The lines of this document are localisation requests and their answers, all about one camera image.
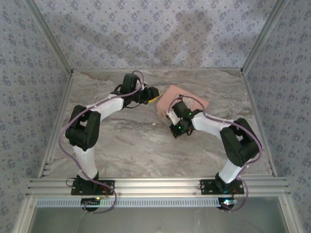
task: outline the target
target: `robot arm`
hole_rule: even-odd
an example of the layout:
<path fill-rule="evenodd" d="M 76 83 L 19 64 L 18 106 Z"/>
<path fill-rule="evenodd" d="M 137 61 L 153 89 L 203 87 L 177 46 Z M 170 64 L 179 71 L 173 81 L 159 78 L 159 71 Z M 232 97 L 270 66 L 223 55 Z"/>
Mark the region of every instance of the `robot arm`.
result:
<path fill-rule="evenodd" d="M 225 192 L 243 166 L 259 152 L 256 142 L 246 132 L 228 122 L 241 125 L 255 135 L 251 127 L 243 118 L 225 120 L 207 114 L 205 116 L 198 109 L 191 111 L 183 101 L 176 103 L 172 109 L 168 116 L 172 121 L 170 129 L 175 138 L 184 133 L 191 135 L 194 130 L 202 130 L 222 140 L 228 160 L 216 175 L 216 185 Z"/>
<path fill-rule="evenodd" d="M 106 98 L 106 102 L 102 103 L 103 100 L 101 100 L 100 102 L 102 104 L 98 106 L 97 104 L 100 102 L 86 107 L 77 105 L 73 109 L 70 121 L 86 108 L 95 106 L 79 117 L 66 130 L 66 138 L 69 139 L 69 143 L 73 146 L 78 162 L 86 175 L 92 179 L 98 178 L 94 159 L 94 146 L 99 137 L 100 122 L 110 114 L 125 108 L 133 101 L 138 104 L 148 104 L 160 96 L 158 89 L 144 87 L 133 95 L 122 97 L 124 94 L 133 92 L 137 82 L 140 82 L 138 76 L 135 74 L 126 74 L 123 83 L 111 92 Z M 78 179 L 80 178 L 87 180 L 81 171 L 78 173 Z"/>

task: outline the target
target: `marble floor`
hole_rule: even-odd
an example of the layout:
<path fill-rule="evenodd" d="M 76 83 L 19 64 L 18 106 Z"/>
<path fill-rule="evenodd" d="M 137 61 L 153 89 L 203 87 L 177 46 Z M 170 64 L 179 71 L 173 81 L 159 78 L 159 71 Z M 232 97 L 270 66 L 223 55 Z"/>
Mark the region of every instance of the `marble floor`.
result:
<path fill-rule="evenodd" d="M 66 106 L 65 126 L 75 105 L 88 105 L 107 97 L 122 83 L 128 70 L 74 72 Z M 177 85 L 208 101 L 211 115 L 247 119 L 255 134 L 259 130 L 254 113 L 237 69 L 233 70 L 144 70 L 146 82 L 161 93 Z M 95 146 L 100 177 L 191 177 L 214 176 L 227 160 L 221 140 L 200 131 L 175 139 L 170 121 L 156 113 L 156 103 L 123 109 L 101 122 Z M 73 153 L 66 138 L 65 148 Z M 75 177 L 78 168 L 56 145 L 48 178 Z M 271 174 L 266 149 L 260 161 L 244 174 Z"/>

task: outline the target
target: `pink sponge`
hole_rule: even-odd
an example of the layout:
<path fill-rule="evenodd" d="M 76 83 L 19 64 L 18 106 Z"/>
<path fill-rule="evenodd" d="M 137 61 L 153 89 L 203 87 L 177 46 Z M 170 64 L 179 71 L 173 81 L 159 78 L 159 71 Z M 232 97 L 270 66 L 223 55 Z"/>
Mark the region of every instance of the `pink sponge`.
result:
<path fill-rule="evenodd" d="M 158 101 L 156 104 L 156 110 L 157 113 L 161 116 L 166 116 L 166 112 L 170 106 L 170 103 L 172 102 L 173 99 L 178 97 L 179 95 L 183 96 L 191 96 L 196 98 L 198 101 L 200 101 L 205 109 L 209 106 L 209 101 L 206 101 L 200 97 L 195 96 L 194 94 L 191 94 L 188 91 L 185 91 L 175 85 L 171 85 L 170 88 L 165 92 L 165 94 L 161 97 L 161 99 Z M 195 109 L 202 109 L 201 105 L 190 99 L 190 98 L 183 98 L 183 102 L 187 105 L 188 108 L 190 108 L 192 111 Z"/>

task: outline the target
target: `blue floral wallpaper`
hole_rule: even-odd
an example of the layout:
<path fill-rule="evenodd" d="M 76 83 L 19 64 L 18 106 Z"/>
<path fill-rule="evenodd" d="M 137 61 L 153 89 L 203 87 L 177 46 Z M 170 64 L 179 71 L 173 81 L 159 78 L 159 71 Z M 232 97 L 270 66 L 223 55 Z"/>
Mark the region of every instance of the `blue floral wallpaper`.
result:
<path fill-rule="evenodd" d="M 290 1 L 246 75 L 280 176 L 311 232 L 311 2 Z"/>
<path fill-rule="evenodd" d="M 37 0 L 74 69 L 241 67 L 276 0 Z"/>
<path fill-rule="evenodd" d="M 23 1 L 0 1 L 0 232 L 13 228 L 36 177 L 67 74 Z"/>

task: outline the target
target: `purple cable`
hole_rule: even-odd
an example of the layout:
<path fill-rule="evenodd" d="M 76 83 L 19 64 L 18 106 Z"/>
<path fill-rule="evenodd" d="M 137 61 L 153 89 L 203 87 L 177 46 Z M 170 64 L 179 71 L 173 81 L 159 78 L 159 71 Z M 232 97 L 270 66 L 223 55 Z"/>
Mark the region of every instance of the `purple cable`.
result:
<path fill-rule="evenodd" d="M 258 148 L 259 148 L 259 156 L 258 156 L 257 159 L 255 159 L 255 160 L 253 160 L 253 161 L 251 161 L 251 162 L 248 162 L 247 165 L 248 165 L 248 164 L 253 164 L 253 163 L 257 162 L 257 161 L 262 157 L 262 146 L 261 146 L 259 140 L 256 138 L 255 135 L 253 135 L 249 130 L 247 130 L 245 127 L 243 127 L 243 126 L 241 126 L 241 125 L 239 125 L 239 124 L 237 124 L 237 123 L 234 123 L 234 122 L 231 122 L 231 121 L 228 121 L 228 120 L 219 120 L 219 119 L 216 119 L 216 118 L 213 118 L 213 117 L 209 116 L 209 115 L 205 112 L 205 107 L 204 107 L 204 105 L 203 105 L 199 100 L 197 100 L 197 99 L 194 98 L 194 97 L 191 97 L 191 96 L 179 96 L 179 97 L 173 99 L 172 102 L 171 102 L 171 104 L 170 104 L 170 106 L 169 106 L 168 111 L 169 111 L 169 112 L 171 111 L 172 105 L 173 105 L 173 103 L 174 103 L 176 100 L 181 100 L 181 99 L 183 99 L 183 98 L 190 98 L 190 99 L 192 99 L 192 100 L 198 102 L 198 104 L 200 104 L 200 105 L 202 106 L 203 115 L 204 115 L 207 119 L 210 119 L 210 120 L 213 120 L 213 121 L 216 121 L 216 122 L 219 122 L 219 123 L 225 123 L 225 124 L 234 125 L 235 127 L 238 127 L 238 128 L 240 128 L 241 130 L 243 130 L 244 132 L 246 132 L 246 133 L 256 142 L 256 144 L 257 144 L 257 146 L 258 146 Z M 241 169 L 241 171 L 238 173 L 237 176 L 239 176 L 239 174 L 241 174 L 241 172 L 244 170 L 244 167 Z M 244 187 L 245 187 L 245 189 L 246 189 L 246 198 L 245 198 L 245 201 L 243 202 L 243 204 L 242 204 L 241 206 L 239 206 L 237 209 L 230 210 L 230 211 L 237 211 L 237 210 L 241 209 L 241 208 L 245 205 L 245 203 L 246 203 L 246 201 L 247 201 L 247 198 L 248 198 L 248 187 L 247 187 L 247 185 L 246 185 L 246 182 L 245 182 L 243 179 L 241 179 L 241 178 L 237 178 L 237 180 L 242 181 L 242 183 L 244 184 Z"/>
<path fill-rule="evenodd" d="M 90 212 L 90 211 L 87 211 L 87 210 L 86 210 L 86 205 L 84 205 L 84 210 L 85 210 L 86 213 L 89 213 L 89 214 L 102 214 L 102 213 L 109 212 L 109 211 L 112 210 L 112 209 L 115 207 L 115 205 L 117 204 L 117 193 L 116 193 L 116 191 L 114 190 L 114 188 L 112 188 L 112 187 L 106 185 L 105 183 L 101 183 L 101 182 L 99 182 L 99 181 L 96 181 L 96 180 L 93 180 L 92 178 L 90 178 L 90 177 L 83 171 L 83 169 L 82 169 L 80 163 L 78 162 L 78 160 L 77 160 L 74 156 L 72 156 L 71 154 L 69 154 L 69 153 L 65 150 L 65 148 L 64 148 L 63 145 L 62 145 L 62 138 L 63 138 L 63 136 L 65 135 L 66 130 L 73 124 L 73 122 L 74 122 L 76 119 L 78 119 L 80 116 L 82 116 L 84 113 L 86 113 L 87 111 L 89 111 L 89 110 L 95 108 L 96 106 L 100 106 L 101 104 L 106 103 L 107 101 L 110 101 L 110 100 L 113 100 L 113 99 L 116 99 L 116 98 L 120 98 L 120 97 L 127 97 L 127 96 L 130 96 L 130 95 L 135 94 L 136 92 L 138 92 L 138 91 L 143 87 L 143 85 L 144 85 L 144 83 L 145 83 L 145 78 L 144 78 L 143 73 L 140 72 L 139 70 L 134 70 L 134 71 L 132 72 L 132 74 L 134 74 L 135 72 L 138 72 L 138 73 L 141 74 L 141 76 L 142 76 L 141 85 L 139 86 L 139 88 L 137 88 L 135 91 L 133 91 L 133 92 L 131 92 L 131 93 L 129 93 L 129 94 L 119 95 L 119 96 L 113 96 L 113 97 L 111 97 L 111 98 L 109 98 L 109 99 L 104 99 L 104 100 L 98 102 L 96 105 L 92 105 L 92 106 L 86 108 L 85 110 L 83 110 L 82 112 L 80 112 L 77 116 L 75 116 L 75 117 L 64 127 L 64 129 L 62 130 L 62 132 L 60 133 L 60 135 L 59 135 L 59 137 L 58 137 L 58 145 L 59 145 L 59 148 L 62 150 L 62 152 L 63 152 L 65 155 L 69 156 L 69 157 L 76 163 L 76 165 L 78 166 L 78 168 L 81 170 L 81 173 L 82 173 L 89 181 L 92 181 L 93 183 L 96 183 L 96 184 L 99 184 L 99 185 L 104 186 L 104 187 L 106 187 L 106 188 L 109 188 L 109 189 L 113 192 L 113 194 L 114 194 L 114 196 L 115 196 L 115 200 L 114 200 L 112 206 L 109 207 L 108 209 L 104 210 L 104 211 Z"/>

